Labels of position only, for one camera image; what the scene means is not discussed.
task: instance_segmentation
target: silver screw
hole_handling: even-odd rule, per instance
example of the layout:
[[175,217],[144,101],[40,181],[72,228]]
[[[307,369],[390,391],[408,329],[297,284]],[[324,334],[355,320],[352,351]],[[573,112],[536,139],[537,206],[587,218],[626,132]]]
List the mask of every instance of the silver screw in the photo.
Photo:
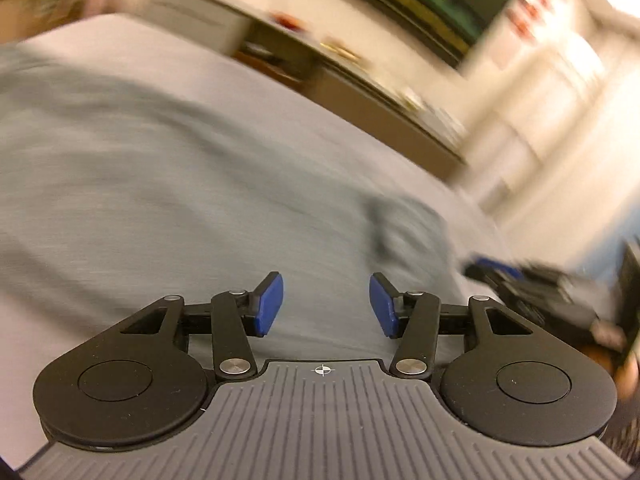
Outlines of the silver screw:
[[396,370],[405,375],[418,375],[427,371],[427,365],[418,359],[402,359],[396,363]]
[[250,368],[251,363],[249,361],[238,357],[232,357],[220,363],[220,370],[229,375],[244,374],[248,372]]

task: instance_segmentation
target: crumpled gray fabric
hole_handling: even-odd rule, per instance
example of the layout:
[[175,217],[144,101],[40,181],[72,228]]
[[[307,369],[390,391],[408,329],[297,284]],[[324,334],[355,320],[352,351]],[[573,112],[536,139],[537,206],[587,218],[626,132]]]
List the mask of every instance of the crumpled gray fabric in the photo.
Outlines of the crumpled gray fabric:
[[388,361],[369,276],[460,302],[448,241],[428,206],[332,164],[260,124],[0,48],[0,287],[89,337],[165,294],[206,302],[279,270],[258,364]]

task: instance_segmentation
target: white drawer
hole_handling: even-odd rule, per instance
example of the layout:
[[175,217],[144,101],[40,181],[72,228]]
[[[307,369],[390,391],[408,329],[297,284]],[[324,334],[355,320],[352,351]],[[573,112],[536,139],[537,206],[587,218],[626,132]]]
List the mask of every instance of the white drawer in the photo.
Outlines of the white drawer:
[[144,17],[221,54],[233,53],[250,24],[213,0],[151,0]]

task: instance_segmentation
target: black robotic device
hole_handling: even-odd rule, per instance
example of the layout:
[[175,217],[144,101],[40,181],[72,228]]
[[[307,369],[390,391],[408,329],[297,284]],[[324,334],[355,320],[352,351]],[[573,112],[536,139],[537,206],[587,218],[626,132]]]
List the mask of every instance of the black robotic device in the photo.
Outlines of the black robotic device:
[[[258,370],[247,336],[266,335],[283,296],[277,272],[207,304],[165,296],[53,361],[33,389],[50,443],[16,478],[613,480],[632,472],[598,440],[616,405],[611,378],[500,303],[441,304],[374,274],[371,306],[383,333],[399,339],[388,369],[362,360]],[[212,336],[211,370],[188,355],[189,336],[203,333]],[[465,352],[436,368],[438,335],[447,334],[464,336]]]

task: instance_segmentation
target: white curtain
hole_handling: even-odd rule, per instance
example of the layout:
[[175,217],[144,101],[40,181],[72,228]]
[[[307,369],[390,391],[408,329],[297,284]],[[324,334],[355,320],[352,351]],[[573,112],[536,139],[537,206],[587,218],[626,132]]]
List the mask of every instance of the white curtain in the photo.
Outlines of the white curtain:
[[593,106],[545,165],[494,211],[518,258],[573,265],[640,186],[640,43],[603,30],[591,41],[607,69]]

